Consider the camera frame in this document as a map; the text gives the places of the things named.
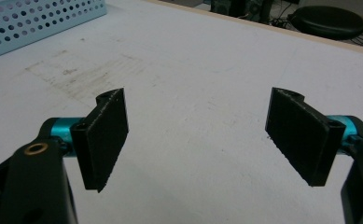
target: chair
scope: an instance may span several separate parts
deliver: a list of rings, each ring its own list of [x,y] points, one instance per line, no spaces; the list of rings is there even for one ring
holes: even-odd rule
[[[352,39],[363,33],[363,19],[338,7],[301,7],[287,19],[302,33],[328,39]]]

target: brass ring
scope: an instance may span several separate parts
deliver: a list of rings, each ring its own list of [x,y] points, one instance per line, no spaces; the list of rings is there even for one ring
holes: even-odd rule
[[[39,154],[45,150],[48,149],[48,144],[46,143],[36,143],[33,145],[28,146],[25,150],[24,150],[24,154],[26,154],[27,156],[34,156],[36,154]]]

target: round black seat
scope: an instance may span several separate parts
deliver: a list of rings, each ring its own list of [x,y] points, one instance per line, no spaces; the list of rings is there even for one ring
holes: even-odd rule
[[[363,19],[338,7],[301,7],[287,19],[302,33],[328,39],[352,39],[363,33]]]

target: blue metallic joint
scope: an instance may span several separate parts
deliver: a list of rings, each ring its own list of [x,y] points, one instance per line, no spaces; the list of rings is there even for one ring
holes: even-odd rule
[[[52,126],[50,135],[60,137],[68,145],[68,150],[64,154],[65,157],[75,157],[77,155],[74,149],[70,129],[74,124],[79,123],[82,119],[83,118],[57,119]]]
[[[353,144],[360,139],[355,124],[347,116],[331,115],[327,116],[327,118],[337,120],[346,126],[346,129],[344,130],[343,133],[342,144],[339,152],[341,154],[348,154],[346,153],[346,151],[348,151],[346,149],[352,147]]]

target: blue plastic basket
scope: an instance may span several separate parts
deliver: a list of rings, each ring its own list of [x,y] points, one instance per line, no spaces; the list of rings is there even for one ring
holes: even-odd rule
[[[0,55],[105,13],[105,0],[0,0]]]

